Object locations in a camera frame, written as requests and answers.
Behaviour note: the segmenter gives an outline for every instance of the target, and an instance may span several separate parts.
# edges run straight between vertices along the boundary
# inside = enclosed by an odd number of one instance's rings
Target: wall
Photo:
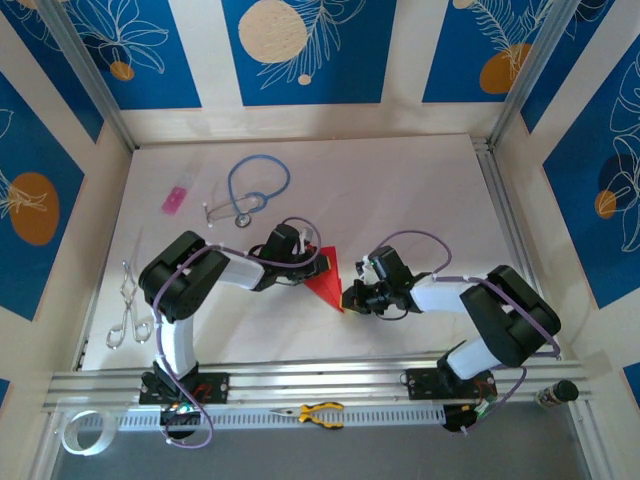
[[[0,10],[65,97],[61,54],[24,3]],[[486,135],[551,4],[63,2],[139,144]]]
[[[39,441],[51,372],[72,367],[130,154],[107,124],[90,133],[78,119],[86,110],[69,108],[2,15],[0,45],[0,378],[10,382],[0,402],[0,478],[15,479]]]
[[[613,469],[623,479],[635,478],[640,468],[640,415],[622,373],[640,360],[640,251],[634,250],[633,230],[627,236],[622,230],[632,219],[624,216],[631,202],[623,197],[640,190],[606,185],[609,167],[617,167],[619,158],[625,171],[631,159],[636,174],[616,181],[638,181],[635,145],[629,143],[627,153],[620,150],[620,135],[635,137],[636,127],[620,126],[620,111],[612,111],[626,102],[619,97],[630,98],[618,85],[635,75],[631,57],[640,52],[639,35],[640,5],[616,0],[533,131],[518,119],[496,152],[525,220],[545,295],[563,321],[564,351],[590,372],[595,414]],[[609,156],[614,160],[608,162]],[[607,188],[616,190],[616,208],[604,208],[607,197],[599,192]]]

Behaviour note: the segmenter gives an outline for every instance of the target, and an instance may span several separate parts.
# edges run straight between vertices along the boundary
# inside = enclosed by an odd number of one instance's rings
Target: beige circle
[[[58,0],[58,3],[62,3],[62,2],[68,2],[69,0]],[[27,8],[30,8],[31,10],[35,10],[36,8],[38,8],[36,6],[36,2],[35,0],[17,0],[18,3],[20,3],[21,5],[24,5]]]
[[[462,10],[463,8],[469,8],[476,3],[476,0],[452,0],[453,6]]]
[[[311,77],[306,73],[303,73],[298,77],[298,83],[300,85],[309,85],[311,83]]]
[[[281,0],[260,0],[246,11],[238,25],[240,42],[258,62],[291,60],[307,44],[302,17]]]

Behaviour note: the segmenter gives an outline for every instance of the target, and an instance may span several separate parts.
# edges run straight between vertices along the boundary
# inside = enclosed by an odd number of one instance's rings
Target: white platform
[[[202,202],[227,201],[227,173],[257,153],[284,161],[291,170],[291,186],[256,213],[246,229],[237,228],[233,219],[208,229]],[[167,194],[193,162],[201,163],[201,169],[178,214],[162,213]],[[257,161],[241,167],[234,186],[239,195],[271,192],[283,179],[277,166]],[[511,263],[467,135],[144,148],[133,157],[83,368],[140,367],[153,361],[155,336],[138,345],[129,331],[118,350],[105,346],[107,331],[122,318],[118,290],[123,259],[135,253],[137,277],[187,229],[210,242],[247,250],[263,243],[290,215],[312,220],[323,243],[337,247],[344,288],[356,277],[354,262],[399,229],[441,236],[454,253],[448,273],[486,274],[497,264]],[[400,237],[391,244],[414,273],[432,270],[445,258],[441,247],[422,237]],[[140,319],[151,320],[140,291],[135,305]],[[216,286],[196,315],[195,331],[201,363],[443,350],[475,335],[466,315],[412,314],[400,322],[385,322],[341,314],[304,286],[277,285],[262,293]]]

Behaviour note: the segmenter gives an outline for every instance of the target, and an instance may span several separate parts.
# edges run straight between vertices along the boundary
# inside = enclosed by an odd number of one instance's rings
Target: metal scissors
[[[124,337],[127,331],[127,320],[131,319],[131,331],[133,334],[133,339],[137,343],[144,343],[149,340],[151,337],[151,333],[153,333],[153,326],[149,322],[140,322],[136,323],[133,318],[133,300],[138,291],[138,284],[133,278],[133,273],[131,272],[131,265],[127,263],[125,260],[122,261],[122,266],[124,267],[124,280],[122,281],[122,285],[120,286],[120,295],[124,299],[124,313],[122,314],[122,323],[120,325],[114,325],[109,330],[107,334],[107,347],[115,350],[124,341]],[[127,292],[127,283],[131,283],[133,287],[131,287],[131,291]]]
[[[242,207],[242,211],[240,213],[233,210],[232,213],[221,213],[214,216],[215,212],[233,205],[232,201],[217,205],[210,210],[206,203],[203,203],[202,207],[204,208],[204,213],[207,216],[207,226],[209,228],[213,228],[213,222],[215,222],[216,220],[222,220],[223,218],[231,217],[236,217],[236,227],[244,228],[251,223],[251,215],[249,215],[249,213],[262,209],[265,203],[266,202],[264,198],[262,198],[260,195],[249,193],[244,197],[240,197],[236,200],[236,204]]]
[[[325,422],[324,420],[312,415],[312,413],[319,412],[320,410],[325,410],[327,408],[342,411],[344,410],[344,405],[336,402],[324,402],[316,405],[302,405],[300,408],[277,408],[275,410],[271,410],[271,413],[282,415],[283,417],[297,417],[300,423],[312,422],[329,430],[338,430],[344,427],[344,423],[342,422]]]

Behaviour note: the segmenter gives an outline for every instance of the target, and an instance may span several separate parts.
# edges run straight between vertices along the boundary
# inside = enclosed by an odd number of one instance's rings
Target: pliers
[[[344,405],[336,402],[324,402],[316,405],[302,405],[300,408],[278,408],[271,410],[271,413],[276,415],[282,415],[284,417],[298,417],[300,423],[312,422],[321,427],[328,428],[330,430],[337,430],[344,427],[344,423],[329,423],[311,415],[312,413],[324,410],[326,408],[334,408],[336,410],[344,410]]]

